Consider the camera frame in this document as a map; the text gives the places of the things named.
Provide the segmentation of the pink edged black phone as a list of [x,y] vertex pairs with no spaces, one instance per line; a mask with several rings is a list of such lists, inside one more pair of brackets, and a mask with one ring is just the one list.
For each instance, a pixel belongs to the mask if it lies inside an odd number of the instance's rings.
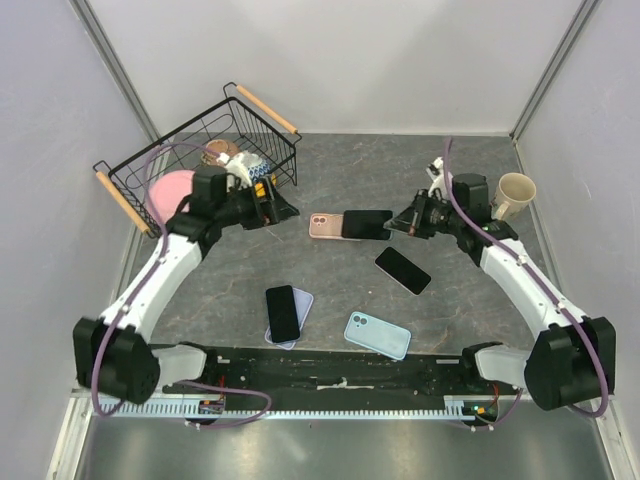
[[421,294],[431,283],[431,276],[393,247],[385,248],[375,265],[413,295]]

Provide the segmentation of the blue edged black phone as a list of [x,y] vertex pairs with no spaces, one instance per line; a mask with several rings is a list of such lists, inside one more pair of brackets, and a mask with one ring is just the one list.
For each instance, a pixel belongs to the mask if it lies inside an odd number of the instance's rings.
[[300,338],[294,291],[291,285],[266,290],[271,341],[274,344],[288,343]]

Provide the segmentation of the pink phone case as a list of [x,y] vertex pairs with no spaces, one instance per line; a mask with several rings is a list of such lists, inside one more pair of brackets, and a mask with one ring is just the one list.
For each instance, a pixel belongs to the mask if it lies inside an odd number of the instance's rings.
[[342,235],[343,214],[313,213],[309,221],[309,236],[319,240],[352,241]]

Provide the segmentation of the light blue phone case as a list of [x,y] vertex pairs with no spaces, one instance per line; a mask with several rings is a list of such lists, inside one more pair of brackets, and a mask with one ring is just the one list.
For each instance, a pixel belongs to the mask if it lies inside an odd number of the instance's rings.
[[363,312],[353,312],[344,330],[344,338],[393,360],[406,357],[411,332]]

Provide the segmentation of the teal edged phone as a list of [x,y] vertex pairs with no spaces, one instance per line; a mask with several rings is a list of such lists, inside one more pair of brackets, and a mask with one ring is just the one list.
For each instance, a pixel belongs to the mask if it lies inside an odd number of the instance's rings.
[[345,210],[341,235],[347,239],[388,241],[392,232],[384,224],[393,216],[391,210]]

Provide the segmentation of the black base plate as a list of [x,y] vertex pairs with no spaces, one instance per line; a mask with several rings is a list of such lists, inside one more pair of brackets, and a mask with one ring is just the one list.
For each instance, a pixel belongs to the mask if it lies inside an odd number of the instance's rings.
[[513,395],[512,386],[473,376],[458,355],[259,348],[208,348],[205,385],[264,392],[273,411],[435,410],[446,396]]

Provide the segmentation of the cream mug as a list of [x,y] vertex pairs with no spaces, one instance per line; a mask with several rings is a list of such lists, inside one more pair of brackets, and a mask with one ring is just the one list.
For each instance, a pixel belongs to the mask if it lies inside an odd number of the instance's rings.
[[528,176],[515,172],[504,174],[491,201],[492,218],[507,221],[528,207],[536,194],[536,185]]

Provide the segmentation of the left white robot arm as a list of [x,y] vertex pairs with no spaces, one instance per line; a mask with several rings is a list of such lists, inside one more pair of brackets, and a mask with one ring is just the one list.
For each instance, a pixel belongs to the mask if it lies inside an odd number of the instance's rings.
[[195,172],[173,216],[159,225],[156,249],[132,283],[98,318],[81,318],[73,329],[77,380],[92,400],[108,395],[140,405],[157,389],[181,381],[198,393],[215,389],[220,371],[204,348],[151,346],[157,321],[225,228],[260,229],[298,213],[268,176],[243,187],[222,167]]

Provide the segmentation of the lavender phone case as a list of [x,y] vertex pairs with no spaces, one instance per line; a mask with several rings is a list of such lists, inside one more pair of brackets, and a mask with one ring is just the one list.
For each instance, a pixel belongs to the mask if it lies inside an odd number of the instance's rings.
[[[310,313],[311,307],[314,302],[314,297],[309,292],[303,291],[295,287],[292,287],[292,288],[294,291],[295,304],[296,304],[297,316],[298,316],[298,324],[300,328],[300,338],[301,338],[302,330],[304,328],[306,319],[308,317],[308,314]],[[269,344],[276,345],[278,348],[281,348],[284,350],[292,350],[296,346],[296,343],[300,340],[300,338],[296,341],[292,341],[288,343],[274,344],[271,341],[271,332],[270,332],[269,320],[268,320],[268,327],[267,327],[267,330],[265,331],[264,339]]]

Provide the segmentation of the pink plate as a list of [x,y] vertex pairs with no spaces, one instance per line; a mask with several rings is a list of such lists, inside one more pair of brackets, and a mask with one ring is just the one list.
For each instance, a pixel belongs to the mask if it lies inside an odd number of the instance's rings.
[[177,170],[156,180],[147,195],[147,208],[152,218],[166,223],[175,213],[184,197],[192,193],[194,171]]

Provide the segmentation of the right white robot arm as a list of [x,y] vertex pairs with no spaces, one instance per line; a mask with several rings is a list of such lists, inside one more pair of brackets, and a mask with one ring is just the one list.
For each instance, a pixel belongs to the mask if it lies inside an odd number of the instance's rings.
[[535,265],[511,226],[492,219],[484,176],[440,174],[384,226],[421,239],[454,237],[499,285],[534,337],[529,350],[500,342],[465,348],[466,362],[457,371],[465,391],[481,393],[497,381],[526,390],[545,411],[593,399],[601,401],[595,415],[606,411],[615,389],[614,326],[569,301]]

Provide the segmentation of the brown ceramic bowl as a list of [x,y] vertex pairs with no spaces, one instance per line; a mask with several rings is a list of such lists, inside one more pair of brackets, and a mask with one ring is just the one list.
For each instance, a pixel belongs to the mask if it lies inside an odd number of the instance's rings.
[[232,141],[224,139],[211,140],[205,145],[201,154],[201,164],[225,167],[239,152],[238,146]]

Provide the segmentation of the blue patterned bowl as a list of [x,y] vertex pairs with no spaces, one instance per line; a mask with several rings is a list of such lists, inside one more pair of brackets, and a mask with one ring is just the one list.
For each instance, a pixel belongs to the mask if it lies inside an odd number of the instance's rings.
[[228,166],[237,171],[238,176],[251,185],[270,172],[270,165],[264,158],[248,151],[235,155]]

